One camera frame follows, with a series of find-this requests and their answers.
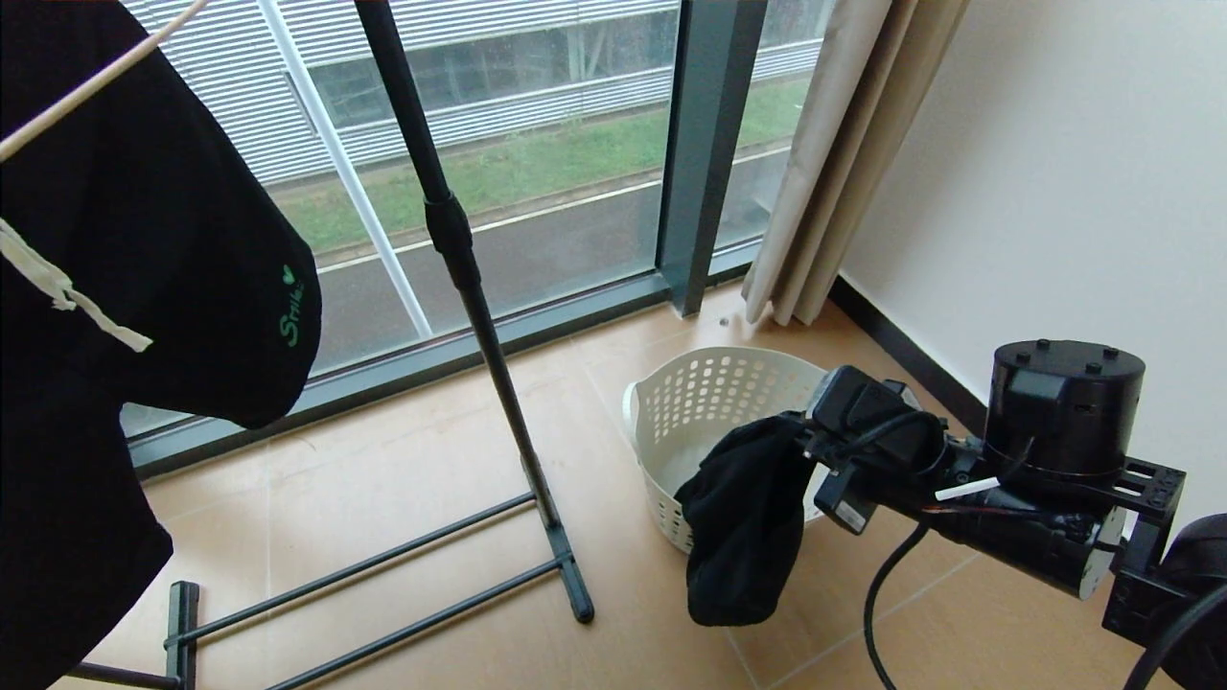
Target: asphalt road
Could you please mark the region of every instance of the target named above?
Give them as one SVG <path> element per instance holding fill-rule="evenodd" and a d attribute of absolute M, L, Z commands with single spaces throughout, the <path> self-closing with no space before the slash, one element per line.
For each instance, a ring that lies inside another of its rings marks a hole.
<path fill-rule="evenodd" d="M 718 244 L 762 232 L 787 152 L 734 165 Z M 660 184 L 568 204 L 477 232 L 474 252 L 497 317 L 652 265 Z M 398 254 L 436 334 L 467 324 L 443 259 L 429 246 Z M 320 273 L 324 328 L 317 371 L 402 347 L 417 339 L 378 257 Z"/>

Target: white wall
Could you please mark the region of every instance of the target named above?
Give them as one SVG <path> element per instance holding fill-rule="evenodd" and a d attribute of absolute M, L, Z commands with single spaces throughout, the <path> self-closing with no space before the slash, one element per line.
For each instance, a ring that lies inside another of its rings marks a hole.
<path fill-rule="evenodd" d="M 972 0 L 843 274 L 982 400 L 1014 340 L 1141 356 L 1130 454 L 1227 512 L 1227 2 Z"/>

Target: building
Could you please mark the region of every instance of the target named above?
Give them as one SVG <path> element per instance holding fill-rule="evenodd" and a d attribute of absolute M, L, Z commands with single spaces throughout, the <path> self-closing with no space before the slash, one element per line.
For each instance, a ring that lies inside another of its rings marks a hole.
<path fill-rule="evenodd" d="M 124 0 L 155 29 L 189 0 Z M 405 155 L 352 2 L 282 0 L 350 158 Z M 669 98 L 677 0 L 402 0 L 401 37 L 439 146 Z M 753 79 L 812 70 L 822 0 L 771 0 Z M 253 0 L 213 0 L 163 52 L 256 177 L 333 169 Z"/>

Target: corrugated metal wall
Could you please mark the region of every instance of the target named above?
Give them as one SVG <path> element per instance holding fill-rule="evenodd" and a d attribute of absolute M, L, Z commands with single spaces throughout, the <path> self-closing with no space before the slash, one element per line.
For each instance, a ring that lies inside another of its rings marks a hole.
<path fill-rule="evenodd" d="M 190 0 L 124 0 L 156 31 Z M 407 49 L 507 33 L 574 26 L 674 10 L 677 0 L 400 0 L 393 2 Z M 286 22 L 309 65 L 369 58 L 352 2 L 283 0 Z M 755 79 L 809 71 L 821 41 L 760 52 Z M 213 0 L 163 47 L 184 81 L 213 113 L 255 176 L 281 182 L 331 169 L 298 106 L 281 56 L 250 0 Z M 567 85 L 428 113 L 439 146 L 558 123 L 669 98 L 671 69 Z M 355 163 L 405 155 L 395 124 L 341 131 Z"/>

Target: white road line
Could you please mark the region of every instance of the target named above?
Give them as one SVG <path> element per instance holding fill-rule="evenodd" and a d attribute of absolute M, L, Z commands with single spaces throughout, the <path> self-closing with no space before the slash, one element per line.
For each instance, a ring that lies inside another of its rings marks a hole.
<path fill-rule="evenodd" d="M 748 161 L 757 161 L 758 158 L 766 158 L 767 156 L 775 156 L 775 155 L 783 153 L 783 152 L 785 152 L 788 150 L 789 150 L 789 147 L 785 146 L 783 149 L 773 149 L 771 151 L 763 151 L 761 153 L 753 153 L 751 156 L 744 157 L 744 158 L 735 158 L 733 161 L 733 165 L 745 163 L 745 162 L 748 162 Z M 503 219 L 501 221 L 494 221 L 494 222 L 490 222 L 490 223 L 486 223 L 486 225 L 480 225 L 480 226 L 472 228 L 472 233 L 477 235 L 479 232 L 485 232 L 487 230 L 494 230 L 496 227 L 503 227 L 503 226 L 508 226 L 508 225 L 514 225 L 514 223 L 523 222 L 523 221 L 526 221 L 526 220 L 533 220 L 533 219 L 537 219 L 537 217 L 546 216 L 546 215 L 550 215 L 550 214 L 556 214 L 558 211 L 566 211 L 567 209 L 575 209 L 575 207 L 583 206 L 585 204 L 594 204 L 596 201 L 604 201 L 605 199 L 612 199 L 612 198 L 620 196 L 622 194 L 631 194 L 633 192 L 642 192 L 644 189 L 648 189 L 649 187 L 658 187 L 658 185 L 660 185 L 660 180 L 659 179 L 654 180 L 654 182 L 644 182 L 644 183 L 636 184 L 636 185 L 632 185 L 632 187 L 626 187 L 623 189 L 615 189 L 612 192 L 605 192 L 602 194 L 596 194 L 594 196 L 585 196 L 583 199 L 577 199 L 574 201 L 567 201 L 566 204 L 558 204 L 557 206 L 550 206 L 548 209 L 541 209 L 539 211 L 533 211 L 530 214 L 524 214 L 521 216 L 515 216 L 515 217 L 510 217 L 510 219 Z M 396 247 L 394 249 L 394 252 L 396 254 L 400 254 L 402 252 L 411 252 L 413 249 L 420 249 L 422 247 L 429 247 L 429 246 L 431 246 L 431 241 L 429 239 L 422 239 L 421 242 L 413 242 L 412 244 L 405 244 L 404 247 Z M 331 271 L 335 271 L 335 270 L 347 269 L 350 266 L 356 266 L 358 264 L 364 264 L 367 262 L 374 262 L 378 258 L 379 258 L 378 254 L 368 254 L 366 257 L 357 257 L 357 258 L 353 258 L 353 259 L 348 259 L 348 260 L 345 260 L 345 262 L 340 262 L 340 263 L 336 263 L 336 264 L 331 264 L 331 265 L 324 266 L 324 268 L 319 269 L 317 273 L 320 274 L 320 275 L 323 275 L 325 273 L 331 273 Z"/>

